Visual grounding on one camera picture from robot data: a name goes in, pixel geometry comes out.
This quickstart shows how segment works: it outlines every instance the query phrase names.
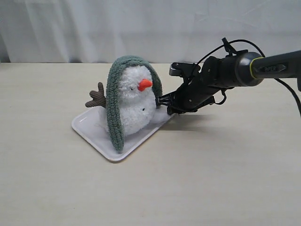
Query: white fluffy body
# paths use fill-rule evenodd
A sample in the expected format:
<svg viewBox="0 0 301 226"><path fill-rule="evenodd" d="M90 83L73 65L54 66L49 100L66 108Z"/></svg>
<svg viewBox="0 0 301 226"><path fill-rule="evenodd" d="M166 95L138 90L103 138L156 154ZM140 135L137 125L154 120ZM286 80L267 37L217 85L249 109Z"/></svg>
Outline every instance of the white fluffy body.
<svg viewBox="0 0 301 226"><path fill-rule="evenodd" d="M151 87L138 89L143 79L152 81L151 73L145 66L128 67L119 83L119 111L124 135L134 134L153 119L156 111L155 95ZM108 132L105 109L100 107L100 119Z"/></svg>

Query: table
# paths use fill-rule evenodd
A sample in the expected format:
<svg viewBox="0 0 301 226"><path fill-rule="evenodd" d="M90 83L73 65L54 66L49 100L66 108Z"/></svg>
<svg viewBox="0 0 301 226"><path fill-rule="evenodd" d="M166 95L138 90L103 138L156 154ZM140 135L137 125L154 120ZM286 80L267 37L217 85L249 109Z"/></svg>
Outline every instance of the table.
<svg viewBox="0 0 301 226"><path fill-rule="evenodd" d="M181 84L169 64L153 66L164 93ZM225 104L175 117L114 164L71 128L109 69L0 64L0 225L301 222L301 122L285 87L229 90Z"/></svg>

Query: orange carrot nose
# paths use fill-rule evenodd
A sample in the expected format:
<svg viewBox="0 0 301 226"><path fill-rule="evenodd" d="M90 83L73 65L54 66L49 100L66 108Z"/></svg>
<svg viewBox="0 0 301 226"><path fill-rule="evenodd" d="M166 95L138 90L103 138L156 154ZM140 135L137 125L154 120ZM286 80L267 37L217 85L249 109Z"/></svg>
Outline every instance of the orange carrot nose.
<svg viewBox="0 0 301 226"><path fill-rule="evenodd" d="M152 81L147 79L142 79L142 81L139 83L138 89L140 91L144 91L146 88L152 86Z"/></svg>

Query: green knitted hood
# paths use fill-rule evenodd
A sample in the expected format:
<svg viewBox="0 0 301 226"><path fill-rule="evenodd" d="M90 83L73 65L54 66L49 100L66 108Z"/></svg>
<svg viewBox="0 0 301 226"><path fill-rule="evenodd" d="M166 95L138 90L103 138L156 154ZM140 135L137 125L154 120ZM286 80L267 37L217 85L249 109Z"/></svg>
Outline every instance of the green knitted hood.
<svg viewBox="0 0 301 226"><path fill-rule="evenodd" d="M131 66L145 66L151 73L152 90L156 97L162 95L162 84L154 68L139 56L122 56L112 64L106 87L106 113L109 135L114 148L121 153L124 146L124 132L119 113L119 81L123 71Z"/></svg>

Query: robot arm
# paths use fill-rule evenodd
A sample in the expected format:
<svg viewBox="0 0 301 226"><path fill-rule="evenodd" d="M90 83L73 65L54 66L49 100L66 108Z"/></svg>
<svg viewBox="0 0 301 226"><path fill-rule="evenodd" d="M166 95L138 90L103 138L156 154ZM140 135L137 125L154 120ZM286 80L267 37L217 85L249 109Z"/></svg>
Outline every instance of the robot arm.
<svg viewBox="0 0 301 226"><path fill-rule="evenodd" d="M227 90L257 86L268 78L278 80L292 93L294 91L280 78L296 78L298 90L301 91L301 50L265 57L261 50L261 54L248 50L236 51L225 38L222 41L224 44L220 47L225 47L228 52L225 58L210 56L202 68L198 64L171 64L169 74L182 77L183 84L174 92L156 99L158 105L168 107L169 115L196 112L206 105L221 105L226 100ZM219 91L224 99L216 103L214 94ZM296 94L293 95L301 112L300 100Z"/></svg>

